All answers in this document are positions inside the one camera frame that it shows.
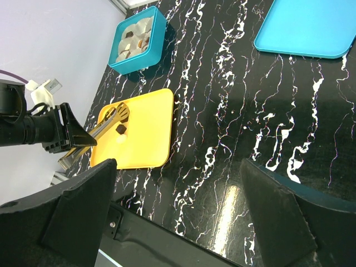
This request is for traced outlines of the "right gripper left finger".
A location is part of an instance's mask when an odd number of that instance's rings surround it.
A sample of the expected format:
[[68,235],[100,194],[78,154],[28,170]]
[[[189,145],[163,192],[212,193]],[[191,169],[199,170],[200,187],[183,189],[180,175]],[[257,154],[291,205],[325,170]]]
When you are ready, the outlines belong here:
[[117,163],[1,205],[1,266],[94,266]]

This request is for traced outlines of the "brown chocolate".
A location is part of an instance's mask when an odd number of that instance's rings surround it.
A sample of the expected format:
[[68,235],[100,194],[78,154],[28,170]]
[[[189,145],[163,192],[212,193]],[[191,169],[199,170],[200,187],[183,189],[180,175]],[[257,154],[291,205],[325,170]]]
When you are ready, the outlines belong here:
[[134,33],[132,31],[129,31],[126,33],[126,38],[130,38],[134,35]]

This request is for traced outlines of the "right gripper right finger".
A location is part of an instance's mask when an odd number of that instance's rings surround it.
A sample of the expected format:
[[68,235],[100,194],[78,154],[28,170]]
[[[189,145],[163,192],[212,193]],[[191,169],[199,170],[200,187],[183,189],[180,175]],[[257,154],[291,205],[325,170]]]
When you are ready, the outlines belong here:
[[265,266],[355,266],[355,202],[248,159],[240,177]]

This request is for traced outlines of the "metal tongs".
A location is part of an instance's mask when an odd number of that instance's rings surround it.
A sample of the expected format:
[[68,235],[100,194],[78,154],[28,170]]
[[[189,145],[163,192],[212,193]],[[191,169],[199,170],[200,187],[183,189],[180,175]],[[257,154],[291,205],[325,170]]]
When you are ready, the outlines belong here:
[[[94,127],[89,134],[98,140],[115,124],[120,123],[120,115],[130,113],[127,104],[120,102],[117,106],[111,107],[104,115],[104,118]],[[59,165],[68,170],[79,158],[91,147],[78,147],[71,149],[67,154],[58,160]]]

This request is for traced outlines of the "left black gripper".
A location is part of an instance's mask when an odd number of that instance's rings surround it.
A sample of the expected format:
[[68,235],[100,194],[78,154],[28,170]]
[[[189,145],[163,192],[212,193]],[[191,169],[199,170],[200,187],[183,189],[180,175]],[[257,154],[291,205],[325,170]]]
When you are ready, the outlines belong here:
[[1,146],[41,144],[56,154],[70,147],[96,146],[97,141],[76,120],[68,103],[46,103],[27,109],[24,84],[1,80]]

